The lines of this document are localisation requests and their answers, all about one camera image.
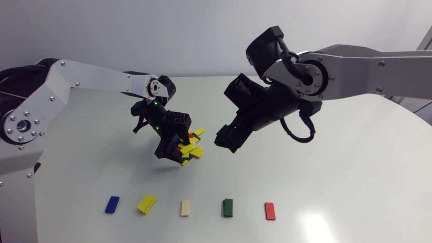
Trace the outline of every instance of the pile of blocks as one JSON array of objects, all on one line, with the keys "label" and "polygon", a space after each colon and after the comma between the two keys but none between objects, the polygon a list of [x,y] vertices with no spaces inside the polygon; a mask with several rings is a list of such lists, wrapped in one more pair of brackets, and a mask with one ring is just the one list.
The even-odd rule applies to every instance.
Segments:
[{"label": "pile of blocks", "polygon": [[198,146],[197,143],[201,140],[199,136],[205,131],[203,128],[194,132],[189,131],[190,144],[185,144],[183,139],[180,139],[178,136],[172,139],[172,145],[177,145],[177,150],[181,152],[181,157],[183,158],[182,166],[187,165],[193,157],[200,158],[203,155],[204,149]]}]

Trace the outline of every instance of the blue cable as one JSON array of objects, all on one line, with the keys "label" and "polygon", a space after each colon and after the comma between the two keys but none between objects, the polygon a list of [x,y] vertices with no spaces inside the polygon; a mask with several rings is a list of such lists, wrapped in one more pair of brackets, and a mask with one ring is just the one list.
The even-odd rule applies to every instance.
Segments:
[{"label": "blue cable", "polygon": [[429,102],[429,103],[427,103],[426,105],[422,106],[422,107],[421,107],[420,109],[418,109],[418,110],[414,111],[413,113],[416,113],[417,111],[419,111],[419,110],[421,110],[421,109],[425,108],[426,106],[428,106],[428,105],[430,105],[430,104],[432,104],[432,101],[431,101],[431,102]]}]

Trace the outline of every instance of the black cable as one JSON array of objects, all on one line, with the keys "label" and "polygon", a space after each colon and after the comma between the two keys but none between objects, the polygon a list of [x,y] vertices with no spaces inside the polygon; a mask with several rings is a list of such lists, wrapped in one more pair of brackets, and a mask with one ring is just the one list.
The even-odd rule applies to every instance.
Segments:
[{"label": "black cable", "polygon": [[315,136],[315,127],[314,127],[314,124],[312,123],[312,120],[309,118],[309,117],[307,117],[307,118],[302,118],[302,121],[305,123],[305,125],[309,128],[309,130],[310,130],[310,136],[309,137],[305,137],[305,138],[302,138],[302,137],[297,137],[297,136],[295,136],[294,134],[292,134],[292,132],[288,129],[288,126],[286,125],[286,123],[285,123],[285,119],[282,117],[281,119],[280,119],[280,123],[281,123],[281,125],[282,125],[282,127],[283,127],[283,129],[286,131],[286,133],[290,136],[290,137],[292,137],[294,140],[296,140],[297,142],[300,142],[300,143],[308,143],[308,142],[310,142],[310,141],[312,141],[312,139],[314,139],[314,136]]},{"label": "black cable", "polygon": [[28,65],[23,67],[12,67],[5,69],[0,72],[0,83],[2,83],[6,78],[21,72],[40,72],[45,70],[47,67],[45,65]]}]

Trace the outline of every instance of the table surface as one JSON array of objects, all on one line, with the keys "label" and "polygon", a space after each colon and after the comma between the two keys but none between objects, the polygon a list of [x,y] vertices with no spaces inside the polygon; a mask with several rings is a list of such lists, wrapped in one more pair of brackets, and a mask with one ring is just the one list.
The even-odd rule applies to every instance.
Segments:
[{"label": "table surface", "polygon": [[[177,93],[166,108],[189,113],[191,130],[206,129],[204,155],[185,167],[156,158],[150,127],[132,132],[139,99],[72,89],[35,175],[39,242],[432,242],[430,125],[362,95],[323,102],[308,144],[276,122],[232,154],[213,142],[235,116],[223,95],[233,78],[172,78]],[[307,136],[297,114],[286,122]],[[144,215],[136,206],[146,194],[157,202]],[[106,214],[111,196],[120,201]],[[233,218],[222,217],[225,198]],[[180,216],[182,200],[191,201],[189,217]]]}]

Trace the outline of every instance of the blue block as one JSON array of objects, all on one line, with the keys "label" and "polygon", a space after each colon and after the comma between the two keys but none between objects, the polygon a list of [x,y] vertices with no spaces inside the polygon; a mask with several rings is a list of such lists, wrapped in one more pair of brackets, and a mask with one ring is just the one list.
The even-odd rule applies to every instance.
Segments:
[{"label": "blue block", "polygon": [[171,141],[172,145],[177,145],[179,143],[180,143],[180,139],[177,139],[177,138],[173,138],[172,141]]},{"label": "blue block", "polygon": [[107,208],[105,209],[105,213],[113,214],[117,208],[118,200],[120,200],[120,197],[111,197],[109,199]]}]

